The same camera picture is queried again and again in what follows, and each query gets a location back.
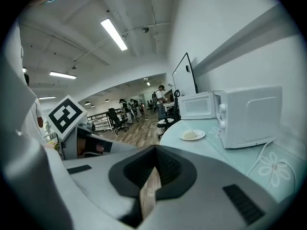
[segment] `ceiling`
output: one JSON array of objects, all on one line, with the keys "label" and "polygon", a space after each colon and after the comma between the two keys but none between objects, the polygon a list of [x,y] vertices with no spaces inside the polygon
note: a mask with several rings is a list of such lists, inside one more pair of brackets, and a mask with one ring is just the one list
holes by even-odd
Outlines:
[{"label": "ceiling", "polygon": [[[126,82],[91,95],[88,98],[79,102],[79,104],[82,105],[85,109],[90,109],[92,104],[105,104],[106,99],[108,99],[109,101],[115,101],[121,98],[125,99],[135,95],[146,93],[147,91],[151,91],[150,89],[152,88],[157,89],[162,84],[164,77],[164,75],[149,77],[148,82],[150,83],[150,86],[148,86],[143,79]],[[86,101],[89,101],[91,105],[84,105]]]},{"label": "ceiling", "polygon": [[[79,77],[118,60],[165,54],[172,4],[173,0],[58,0],[31,7],[19,19],[30,87],[38,97],[62,98],[73,80],[49,76],[50,71]],[[121,51],[101,26],[106,18],[123,36],[127,50]],[[146,25],[149,32],[142,33]]]}]

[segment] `power cord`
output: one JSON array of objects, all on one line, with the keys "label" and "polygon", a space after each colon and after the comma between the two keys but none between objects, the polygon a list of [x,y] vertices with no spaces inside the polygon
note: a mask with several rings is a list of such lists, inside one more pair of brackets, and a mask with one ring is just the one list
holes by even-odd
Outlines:
[{"label": "power cord", "polygon": [[[271,142],[273,142],[273,141],[269,141],[269,142],[267,142],[267,143],[263,146],[263,148],[262,148],[262,150],[261,150],[259,156],[257,157],[255,163],[253,164],[253,166],[250,168],[250,170],[249,170],[248,173],[246,174],[247,177],[249,176],[249,174],[251,173],[251,171],[255,168],[257,162],[259,161],[259,158],[261,157],[261,155],[262,155],[263,151],[265,150],[265,148],[267,147],[267,145],[269,145]],[[290,170],[291,170],[291,172],[292,172],[292,174],[293,174],[293,180],[294,180],[294,191],[293,191],[293,194],[294,194],[295,191],[296,191],[296,176],[295,176],[295,173],[294,173],[293,168],[292,168],[289,164],[287,164],[287,163],[285,163],[285,162],[277,162],[276,164],[273,165],[272,173],[271,173],[270,180],[269,180],[269,184],[267,185],[267,187],[266,187],[265,189],[266,189],[266,190],[269,189],[269,187],[270,187],[270,185],[271,185],[272,178],[273,178],[273,172],[274,172],[275,168],[277,167],[277,164],[279,164],[279,163],[283,163],[283,164],[287,165],[287,166],[290,168]]]}]

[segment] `desk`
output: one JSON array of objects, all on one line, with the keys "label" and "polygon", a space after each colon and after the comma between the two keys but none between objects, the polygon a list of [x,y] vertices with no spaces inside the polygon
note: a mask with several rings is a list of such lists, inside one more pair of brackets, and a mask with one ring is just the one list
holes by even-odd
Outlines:
[{"label": "desk", "polygon": [[164,106],[166,112],[167,112],[168,107],[172,107],[174,105],[175,105],[175,102],[163,103],[163,106]]},{"label": "desk", "polygon": [[[224,149],[218,127],[217,119],[180,120],[164,133],[160,145],[221,160],[246,175],[255,163],[264,144],[244,149]],[[187,129],[203,130],[206,136],[195,141],[179,139],[178,135]],[[286,160],[294,170],[297,191],[299,185],[305,179],[306,162],[275,143],[267,146],[249,177],[266,188],[269,184],[272,166],[282,160]],[[272,175],[268,192],[277,202],[281,202],[293,193],[294,177],[288,166],[277,166],[277,168],[278,171],[275,171]]]}]

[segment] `microwave control knob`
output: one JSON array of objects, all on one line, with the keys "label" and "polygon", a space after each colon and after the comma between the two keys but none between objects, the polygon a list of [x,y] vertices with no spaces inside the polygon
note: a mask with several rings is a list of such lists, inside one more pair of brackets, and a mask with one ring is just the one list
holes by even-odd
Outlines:
[{"label": "microwave control knob", "polygon": [[225,129],[225,128],[226,128],[225,121],[221,121],[220,122],[220,130]]},{"label": "microwave control knob", "polygon": [[220,104],[219,109],[220,109],[220,113],[224,113],[226,111],[225,104]]}]

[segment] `wooden floor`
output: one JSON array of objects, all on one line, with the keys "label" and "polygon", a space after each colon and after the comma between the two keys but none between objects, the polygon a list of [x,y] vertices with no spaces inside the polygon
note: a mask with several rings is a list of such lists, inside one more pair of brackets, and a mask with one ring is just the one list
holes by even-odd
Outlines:
[{"label": "wooden floor", "polygon": [[127,125],[129,127],[127,132],[121,130],[118,135],[116,135],[113,130],[108,130],[100,133],[100,135],[108,139],[128,143],[137,147],[159,145],[156,127],[158,122],[157,113],[153,114],[149,112],[148,115],[142,115],[137,119],[139,122],[136,122],[133,118],[133,125]]}]

